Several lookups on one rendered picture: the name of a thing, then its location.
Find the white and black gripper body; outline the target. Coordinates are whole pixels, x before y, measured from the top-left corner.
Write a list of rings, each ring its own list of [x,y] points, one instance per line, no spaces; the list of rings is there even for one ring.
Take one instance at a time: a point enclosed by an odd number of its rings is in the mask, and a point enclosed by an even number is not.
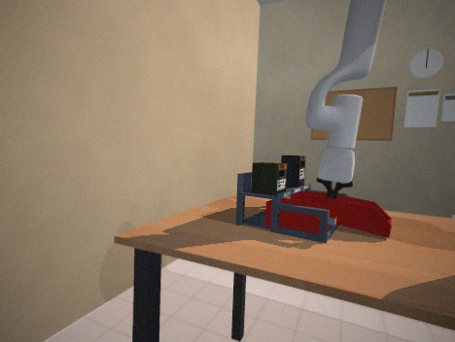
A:
[[[353,180],[354,166],[353,150],[326,148],[321,155],[317,177],[325,181],[348,184]]]

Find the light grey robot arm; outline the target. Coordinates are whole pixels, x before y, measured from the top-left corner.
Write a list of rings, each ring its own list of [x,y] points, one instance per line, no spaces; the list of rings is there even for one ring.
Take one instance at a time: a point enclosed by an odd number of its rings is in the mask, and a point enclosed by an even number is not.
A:
[[[337,95],[331,106],[326,106],[325,100],[337,84],[362,79],[369,73],[386,1],[350,1],[339,63],[310,94],[306,125],[311,129],[326,130],[324,144],[329,148],[355,149],[363,97]]]

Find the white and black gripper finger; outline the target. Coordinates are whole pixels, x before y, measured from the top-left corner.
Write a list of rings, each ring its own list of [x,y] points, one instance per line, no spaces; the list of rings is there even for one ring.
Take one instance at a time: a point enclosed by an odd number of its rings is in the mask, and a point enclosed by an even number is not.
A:
[[[329,197],[331,197],[332,194],[333,194],[332,182],[331,181],[321,180],[319,178],[317,178],[316,181],[321,183],[321,184],[323,184],[326,187],[326,189],[327,189],[327,197],[326,197],[326,199],[329,200]]]
[[[348,184],[336,182],[335,189],[332,192],[332,198],[337,199],[338,191],[341,190],[342,188],[351,188],[351,187],[353,187],[352,181]]]

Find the dark grey tool case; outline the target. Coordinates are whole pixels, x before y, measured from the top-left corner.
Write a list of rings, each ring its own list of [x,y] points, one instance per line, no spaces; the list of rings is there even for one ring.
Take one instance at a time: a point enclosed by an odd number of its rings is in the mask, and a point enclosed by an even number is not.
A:
[[[304,186],[305,160],[303,155],[282,155],[281,163],[288,163],[286,187]]]

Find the olive green tool case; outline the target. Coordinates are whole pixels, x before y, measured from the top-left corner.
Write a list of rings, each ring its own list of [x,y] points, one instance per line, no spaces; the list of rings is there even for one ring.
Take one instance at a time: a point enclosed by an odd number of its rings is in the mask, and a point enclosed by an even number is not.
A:
[[[275,196],[286,191],[287,166],[288,163],[253,162],[252,193]]]

